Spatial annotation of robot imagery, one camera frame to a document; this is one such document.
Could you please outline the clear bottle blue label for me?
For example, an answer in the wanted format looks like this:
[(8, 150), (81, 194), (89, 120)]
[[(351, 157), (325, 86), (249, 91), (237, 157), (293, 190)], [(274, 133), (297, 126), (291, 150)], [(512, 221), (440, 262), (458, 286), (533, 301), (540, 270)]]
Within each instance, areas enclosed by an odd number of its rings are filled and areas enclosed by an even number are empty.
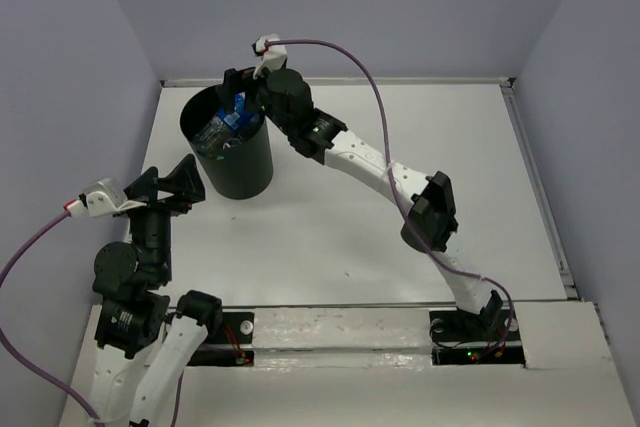
[(209, 158), (249, 141), (263, 122), (259, 113), (246, 107), (244, 93), (235, 95), (231, 113), (217, 107), (213, 98), (204, 102), (199, 113), (203, 115), (203, 126), (193, 136), (193, 144), (200, 155)]

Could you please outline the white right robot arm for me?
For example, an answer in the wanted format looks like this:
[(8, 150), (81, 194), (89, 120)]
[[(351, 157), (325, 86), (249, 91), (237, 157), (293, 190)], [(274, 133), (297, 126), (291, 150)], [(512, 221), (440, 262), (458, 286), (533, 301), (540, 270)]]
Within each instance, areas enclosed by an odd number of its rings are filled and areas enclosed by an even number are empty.
[(401, 237), (436, 265), (454, 296), (460, 326), (470, 338), (482, 339), (499, 328), (499, 316), (512, 304), (497, 281), (467, 269), (448, 255), (459, 224), (451, 179), (443, 172), (415, 171), (392, 160), (359, 138), (344, 122), (314, 105), (301, 74), (277, 70), (228, 69), (216, 94), (225, 111), (242, 94), (245, 106), (268, 118), (301, 156), (342, 172), (392, 202), (403, 225)]

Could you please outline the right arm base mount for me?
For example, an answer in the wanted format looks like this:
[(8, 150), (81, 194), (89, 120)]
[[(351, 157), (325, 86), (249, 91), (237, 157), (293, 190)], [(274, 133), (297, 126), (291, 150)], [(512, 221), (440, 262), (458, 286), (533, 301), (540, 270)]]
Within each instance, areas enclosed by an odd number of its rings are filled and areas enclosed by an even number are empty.
[(435, 366), (526, 364), (516, 316), (503, 309), (491, 331), (475, 316), (458, 310), (429, 312), (431, 360)]

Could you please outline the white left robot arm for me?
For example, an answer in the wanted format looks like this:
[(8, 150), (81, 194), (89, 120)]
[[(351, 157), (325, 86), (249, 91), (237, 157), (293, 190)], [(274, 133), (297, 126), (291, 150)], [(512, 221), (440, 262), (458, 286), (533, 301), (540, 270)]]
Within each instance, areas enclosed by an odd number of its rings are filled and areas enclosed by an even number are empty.
[(89, 404), (93, 426), (152, 426), (191, 356), (221, 330), (219, 298), (191, 290), (168, 312), (159, 289), (172, 279), (171, 221), (204, 201), (196, 159), (166, 176), (150, 167), (127, 187), (106, 177), (79, 196), (92, 218), (125, 217), (129, 238), (94, 259), (92, 290), (101, 298)]

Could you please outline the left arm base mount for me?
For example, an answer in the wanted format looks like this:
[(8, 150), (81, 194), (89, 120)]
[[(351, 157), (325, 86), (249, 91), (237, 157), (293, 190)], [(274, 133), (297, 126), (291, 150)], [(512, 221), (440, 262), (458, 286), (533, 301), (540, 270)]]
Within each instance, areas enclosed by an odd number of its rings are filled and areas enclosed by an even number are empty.
[(189, 367), (252, 367), (255, 351), (253, 311), (226, 310), (215, 334), (209, 335), (196, 349)]

